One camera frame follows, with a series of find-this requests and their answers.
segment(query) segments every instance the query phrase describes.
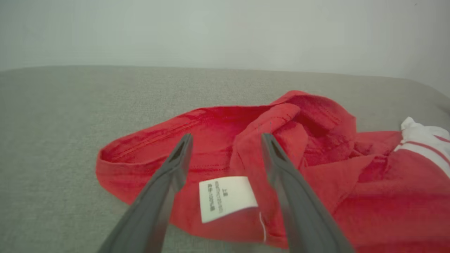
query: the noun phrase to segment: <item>white background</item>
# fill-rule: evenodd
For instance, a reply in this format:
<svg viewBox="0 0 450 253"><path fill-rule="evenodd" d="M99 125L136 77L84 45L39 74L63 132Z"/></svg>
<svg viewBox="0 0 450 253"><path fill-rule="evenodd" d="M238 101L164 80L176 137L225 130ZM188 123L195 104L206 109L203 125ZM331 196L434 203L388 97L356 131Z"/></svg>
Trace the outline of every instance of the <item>white background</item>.
<svg viewBox="0 0 450 253"><path fill-rule="evenodd" d="M0 70L74 64L404 77L450 96L450 0L0 0Z"/></svg>

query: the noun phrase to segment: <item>white care label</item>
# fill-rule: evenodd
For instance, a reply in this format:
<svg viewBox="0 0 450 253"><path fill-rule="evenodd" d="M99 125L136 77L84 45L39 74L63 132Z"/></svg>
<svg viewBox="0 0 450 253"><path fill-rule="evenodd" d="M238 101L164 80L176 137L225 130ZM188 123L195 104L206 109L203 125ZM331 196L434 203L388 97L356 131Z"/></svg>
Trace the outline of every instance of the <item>white care label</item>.
<svg viewBox="0 0 450 253"><path fill-rule="evenodd" d="M198 186L202 223L258 206L246 176L219 177L200 182Z"/></svg>

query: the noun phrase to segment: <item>gray tablecloth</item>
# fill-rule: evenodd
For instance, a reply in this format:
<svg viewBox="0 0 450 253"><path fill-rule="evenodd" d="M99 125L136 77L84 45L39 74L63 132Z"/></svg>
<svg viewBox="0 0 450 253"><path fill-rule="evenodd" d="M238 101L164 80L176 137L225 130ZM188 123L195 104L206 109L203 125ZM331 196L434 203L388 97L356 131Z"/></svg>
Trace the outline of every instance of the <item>gray tablecloth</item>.
<svg viewBox="0 0 450 253"><path fill-rule="evenodd" d="M405 79L138 67L0 72L0 252L95 252L127 209L95 177L108 142L198 107L258 105L288 90L327 96L359 131L413 117L450 129L450 99ZM164 252L282 252L169 226Z"/></svg>

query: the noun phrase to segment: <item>white thread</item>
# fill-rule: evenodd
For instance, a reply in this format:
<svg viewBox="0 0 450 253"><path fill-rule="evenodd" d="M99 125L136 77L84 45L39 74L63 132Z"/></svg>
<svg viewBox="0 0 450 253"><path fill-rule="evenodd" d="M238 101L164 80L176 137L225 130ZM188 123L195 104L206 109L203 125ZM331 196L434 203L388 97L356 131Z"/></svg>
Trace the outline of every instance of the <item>white thread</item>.
<svg viewBox="0 0 450 253"><path fill-rule="evenodd" d="M266 227L264 226L264 223L262 222L261 212L259 212L259 221L261 222L262 230L264 231L264 241L263 241L263 243L266 243Z"/></svg>

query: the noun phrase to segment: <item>red fabric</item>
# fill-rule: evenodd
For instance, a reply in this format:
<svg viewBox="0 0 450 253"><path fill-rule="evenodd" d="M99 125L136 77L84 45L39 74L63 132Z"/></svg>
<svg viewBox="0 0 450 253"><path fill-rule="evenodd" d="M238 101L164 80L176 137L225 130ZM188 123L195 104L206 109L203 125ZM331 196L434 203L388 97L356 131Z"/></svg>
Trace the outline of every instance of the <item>red fabric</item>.
<svg viewBox="0 0 450 253"><path fill-rule="evenodd" d="M131 204L185 133L194 137L187 183L171 223L192 235L287 247L276 193L263 166L261 133L272 133L351 243L361 252L449 252L450 180L430 160L393 152L401 133L356 132L334 101L290 91L263 106L200 108L101 149L100 184ZM198 183L247 176L258 208L202 224Z"/></svg>

